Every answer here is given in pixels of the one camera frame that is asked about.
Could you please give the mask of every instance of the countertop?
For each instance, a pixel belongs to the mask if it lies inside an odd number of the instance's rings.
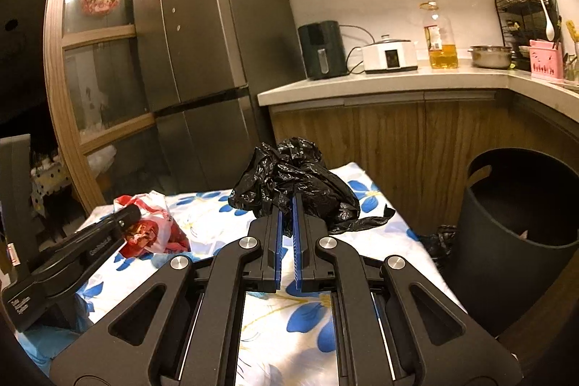
[[[294,82],[258,95],[261,106],[281,105],[387,92],[457,89],[510,89],[555,109],[579,123],[579,94],[518,70],[460,66],[433,72],[429,66],[410,73],[349,75]]]

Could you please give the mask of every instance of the red food package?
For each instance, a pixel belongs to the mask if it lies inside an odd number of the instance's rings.
[[[125,257],[138,257],[145,252],[189,252],[189,240],[169,211],[161,193],[150,193],[115,199],[115,211],[135,204],[141,209],[141,220],[127,228],[126,244],[119,253]]]

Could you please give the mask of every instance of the blue gripper pad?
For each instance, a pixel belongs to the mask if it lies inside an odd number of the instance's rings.
[[[292,228],[293,228],[293,272],[295,273],[295,287],[302,290],[302,248],[299,242],[299,220],[297,219],[296,198],[292,200]]]
[[[277,234],[276,234],[276,290],[282,288],[282,225],[283,213],[281,211],[277,214]]]

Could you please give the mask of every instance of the triangular cutout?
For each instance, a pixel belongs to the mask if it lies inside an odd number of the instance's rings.
[[[164,285],[156,285],[115,321],[109,333],[135,347],[141,345],[161,303],[165,288]]]
[[[418,312],[433,345],[442,345],[462,335],[461,325],[418,285],[410,287]]]

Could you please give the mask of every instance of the white spoon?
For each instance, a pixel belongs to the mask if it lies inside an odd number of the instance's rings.
[[[546,39],[549,41],[553,41],[555,40],[555,29],[553,28],[553,23],[549,18],[549,14],[547,14],[546,12],[545,2],[543,2],[543,0],[541,0],[541,5],[543,6],[543,12],[545,12],[546,18],[546,29],[545,29]]]

